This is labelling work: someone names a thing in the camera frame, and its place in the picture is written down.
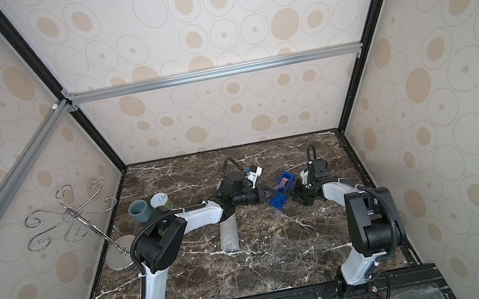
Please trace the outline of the bubble wrap sheet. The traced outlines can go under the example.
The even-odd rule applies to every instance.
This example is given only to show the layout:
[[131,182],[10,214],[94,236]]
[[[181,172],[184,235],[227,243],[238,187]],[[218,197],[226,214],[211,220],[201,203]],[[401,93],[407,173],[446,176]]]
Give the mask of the bubble wrap sheet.
[[239,229],[236,215],[231,215],[219,224],[220,245],[223,252],[233,253],[240,249]]

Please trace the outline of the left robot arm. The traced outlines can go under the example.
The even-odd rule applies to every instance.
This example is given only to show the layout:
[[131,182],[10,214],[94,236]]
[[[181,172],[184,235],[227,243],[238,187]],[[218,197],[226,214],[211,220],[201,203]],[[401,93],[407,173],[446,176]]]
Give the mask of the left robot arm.
[[227,173],[215,195],[201,204],[177,209],[162,206],[154,210],[129,251],[140,270],[140,299],[166,299],[168,270],[179,254],[185,234],[225,222],[237,207],[266,200],[264,188],[257,186],[261,173],[262,168],[255,165]]

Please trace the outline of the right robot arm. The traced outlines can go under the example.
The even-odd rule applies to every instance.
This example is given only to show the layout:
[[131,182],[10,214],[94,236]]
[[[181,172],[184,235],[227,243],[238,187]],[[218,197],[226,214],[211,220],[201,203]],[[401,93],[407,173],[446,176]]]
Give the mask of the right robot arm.
[[325,160],[308,161],[306,170],[288,186],[287,195],[302,205],[323,199],[345,207],[352,249],[337,271],[336,291],[341,298],[348,287],[370,282],[374,269],[392,258],[406,239],[405,227],[387,188],[371,188],[333,177]]

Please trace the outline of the blue tape dispenser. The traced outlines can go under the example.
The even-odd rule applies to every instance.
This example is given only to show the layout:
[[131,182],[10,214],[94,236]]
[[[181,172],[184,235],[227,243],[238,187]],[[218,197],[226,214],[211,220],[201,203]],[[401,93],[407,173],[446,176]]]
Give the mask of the blue tape dispenser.
[[282,172],[277,184],[274,187],[276,193],[269,201],[270,206],[279,210],[284,208],[284,205],[288,200],[288,194],[290,193],[289,189],[296,178],[297,176],[293,173]]

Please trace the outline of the green white tin can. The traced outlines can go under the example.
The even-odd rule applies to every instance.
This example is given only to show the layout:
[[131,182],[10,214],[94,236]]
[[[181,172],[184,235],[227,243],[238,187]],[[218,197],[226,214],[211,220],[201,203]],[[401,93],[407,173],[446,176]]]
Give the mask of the green white tin can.
[[170,200],[166,193],[159,192],[153,195],[153,197],[150,199],[150,205],[153,209],[163,206],[171,210],[173,208],[173,201]]

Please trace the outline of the teal ceramic cup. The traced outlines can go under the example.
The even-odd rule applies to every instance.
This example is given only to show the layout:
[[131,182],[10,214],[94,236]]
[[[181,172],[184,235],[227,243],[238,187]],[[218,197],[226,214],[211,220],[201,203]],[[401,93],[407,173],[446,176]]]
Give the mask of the teal ceramic cup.
[[140,224],[149,221],[150,217],[152,216],[152,212],[153,210],[151,205],[141,199],[133,201],[128,207],[129,215]]

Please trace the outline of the horizontal aluminium rail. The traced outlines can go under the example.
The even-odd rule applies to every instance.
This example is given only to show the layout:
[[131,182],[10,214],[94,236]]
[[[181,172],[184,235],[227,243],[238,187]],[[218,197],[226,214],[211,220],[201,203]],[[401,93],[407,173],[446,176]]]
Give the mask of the horizontal aluminium rail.
[[295,65],[298,63],[336,56],[357,54],[361,52],[362,46],[363,44],[359,41],[347,44],[343,43],[341,45],[324,47],[322,49],[306,50],[283,56],[214,67],[214,69],[204,69],[203,71],[174,74],[172,76],[140,81],[138,83],[134,82],[119,86],[106,87],[99,90],[72,93],[68,94],[67,100],[70,100],[74,104],[82,104],[107,98],[111,99],[119,96],[123,97],[139,94],[141,92],[238,76],[243,73]]

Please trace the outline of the diagonal aluminium rail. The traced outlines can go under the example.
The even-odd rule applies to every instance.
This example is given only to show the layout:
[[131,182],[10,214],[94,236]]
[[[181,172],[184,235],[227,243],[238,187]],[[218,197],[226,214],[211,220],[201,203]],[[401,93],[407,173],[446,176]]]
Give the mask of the diagonal aluminium rail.
[[35,161],[40,157],[42,149],[52,136],[61,118],[69,112],[70,107],[67,99],[57,101],[55,105],[55,108],[49,112],[45,121],[37,129],[31,141],[23,149],[23,152],[18,156],[11,170],[0,184],[0,220],[32,170]]

